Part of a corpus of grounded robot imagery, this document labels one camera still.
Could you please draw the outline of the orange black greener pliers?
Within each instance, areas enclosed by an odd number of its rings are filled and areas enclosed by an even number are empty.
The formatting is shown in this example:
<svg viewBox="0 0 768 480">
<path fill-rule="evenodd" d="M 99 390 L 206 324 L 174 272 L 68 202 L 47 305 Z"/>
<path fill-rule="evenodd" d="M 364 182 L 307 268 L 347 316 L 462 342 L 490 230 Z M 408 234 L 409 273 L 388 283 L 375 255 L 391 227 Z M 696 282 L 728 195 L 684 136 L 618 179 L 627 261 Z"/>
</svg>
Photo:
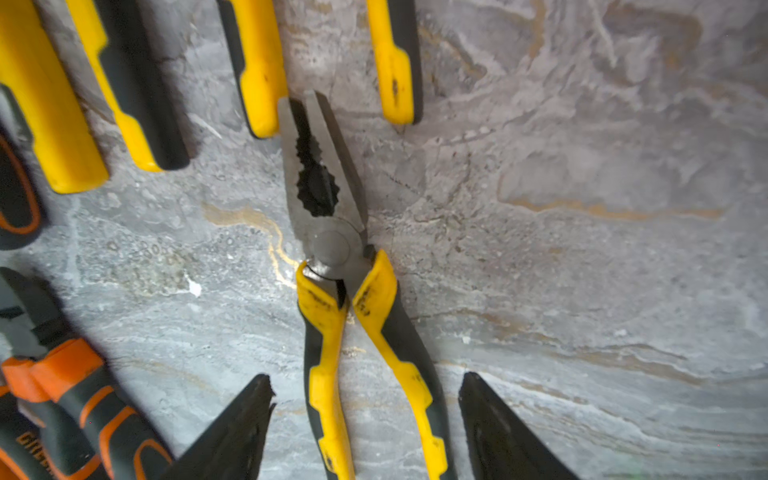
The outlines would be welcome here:
<svg viewBox="0 0 768 480">
<path fill-rule="evenodd" d="M 1 386 L 1 478 L 55 479 L 37 427 L 19 411 L 5 385 Z"/>
</svg>

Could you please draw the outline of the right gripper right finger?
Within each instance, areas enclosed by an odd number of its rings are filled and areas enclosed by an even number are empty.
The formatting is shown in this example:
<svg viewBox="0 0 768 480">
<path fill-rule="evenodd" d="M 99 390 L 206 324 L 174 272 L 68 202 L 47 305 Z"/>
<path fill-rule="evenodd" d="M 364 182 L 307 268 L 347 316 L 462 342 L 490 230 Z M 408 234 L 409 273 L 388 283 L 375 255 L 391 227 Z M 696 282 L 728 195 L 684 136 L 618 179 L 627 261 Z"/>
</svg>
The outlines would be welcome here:
<svg viewBox="0 0 768 480">
<path fill-rule="evenodd" d="M 478 373 L 464 374 L 459 405 L 476 479 L 576 477 Z"/>
</svg>

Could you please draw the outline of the yellow handled pliers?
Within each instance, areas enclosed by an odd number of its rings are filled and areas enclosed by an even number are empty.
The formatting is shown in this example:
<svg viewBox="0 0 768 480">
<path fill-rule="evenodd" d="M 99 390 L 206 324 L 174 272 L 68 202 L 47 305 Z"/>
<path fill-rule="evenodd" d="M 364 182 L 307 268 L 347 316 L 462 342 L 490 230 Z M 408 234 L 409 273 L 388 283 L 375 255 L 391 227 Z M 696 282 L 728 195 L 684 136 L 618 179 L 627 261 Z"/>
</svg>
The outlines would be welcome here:
<svg viewBox="0 0 768 480">
<path fill-rule="evenodd" d="M 252 136 L 279 132 L 278 101 L 289 95 L 284 57 L 271 1 L 217 3 L 234 78 Z M 382 115 L 394 125 L 423 117 L 420 41 L 413 1 L 369 1 L 368 24 Z"/>
</svg>

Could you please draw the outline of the orange black cutting pliers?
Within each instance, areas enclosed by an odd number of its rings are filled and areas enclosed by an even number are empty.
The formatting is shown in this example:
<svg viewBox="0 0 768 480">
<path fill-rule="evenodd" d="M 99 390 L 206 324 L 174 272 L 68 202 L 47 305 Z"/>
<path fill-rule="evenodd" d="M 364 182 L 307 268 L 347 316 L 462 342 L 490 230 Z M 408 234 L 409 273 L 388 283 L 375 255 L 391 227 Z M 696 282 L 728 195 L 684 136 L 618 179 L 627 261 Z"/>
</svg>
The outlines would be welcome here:
<svg viewBox="0 0 768 480">
<path fill-rule="evenodd" d="M 39 284 L 1 270 L 1 386 L 38 429 L 55 479 L 160 479 L 174 462 L 101 355 Z"/>
</svg>

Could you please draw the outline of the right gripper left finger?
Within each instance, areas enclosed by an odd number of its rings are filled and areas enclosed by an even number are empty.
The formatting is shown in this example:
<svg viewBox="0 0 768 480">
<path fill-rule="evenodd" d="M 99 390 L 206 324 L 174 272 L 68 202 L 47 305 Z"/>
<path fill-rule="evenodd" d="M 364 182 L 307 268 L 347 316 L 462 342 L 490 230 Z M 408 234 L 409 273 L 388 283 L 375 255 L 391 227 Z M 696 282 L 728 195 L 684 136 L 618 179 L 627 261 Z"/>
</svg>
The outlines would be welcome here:
<svg viewBox="0 0 768 480">
<path fill-rule="evenodd" d="M 256 375 L 163 477 L 256 480 L 275 408 L 274 397 L 270 377 Z"/>
</svg>

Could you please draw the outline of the yellow black combination pliers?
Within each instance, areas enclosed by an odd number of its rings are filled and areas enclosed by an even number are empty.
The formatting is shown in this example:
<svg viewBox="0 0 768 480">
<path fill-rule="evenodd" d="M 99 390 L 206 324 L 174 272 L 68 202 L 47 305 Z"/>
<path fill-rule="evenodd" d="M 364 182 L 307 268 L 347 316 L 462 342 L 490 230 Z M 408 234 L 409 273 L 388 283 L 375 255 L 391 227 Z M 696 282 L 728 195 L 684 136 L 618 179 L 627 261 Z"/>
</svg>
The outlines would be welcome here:
<svg viewBox="0 0 768 480">
<path fill-rule="evenodd" d="M 296 270 L 305 402 L 326 475 L 355 476 L 338 381 L 344 324 L 354 315 L 409 402 L 429 478 L 454 479 L 444 391 L 388 254 L 368 241 L 363 185 L 329 100 L 316 90 L 284 97 L 278 115 L 287 208 L 305 256 Z"/>
<path fill-rule="evenodd" d="M 56 193 L 98 189 L 110 168 L 91 119 L 110 122 L 124 154 L 149 173 L 192 154 L 152 41 L 148 1 L 4 1 L 1 98 Z"/>
</svg>

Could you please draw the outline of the orange black long-nose pliers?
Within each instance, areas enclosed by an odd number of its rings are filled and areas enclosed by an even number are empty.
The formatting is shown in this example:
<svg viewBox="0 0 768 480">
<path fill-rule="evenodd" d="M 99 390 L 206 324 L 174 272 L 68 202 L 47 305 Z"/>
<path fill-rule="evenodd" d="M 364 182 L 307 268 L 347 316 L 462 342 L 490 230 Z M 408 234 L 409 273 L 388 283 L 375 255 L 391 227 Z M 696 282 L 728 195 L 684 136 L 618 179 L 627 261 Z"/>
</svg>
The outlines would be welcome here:
<svg viewBox="0 0 768 480">
<path fill-rule="evenodd" d="M 22 162 L 1 135 L 1 250 L 23 248 L 41 231 L 43 212 Z"/>
</svg>

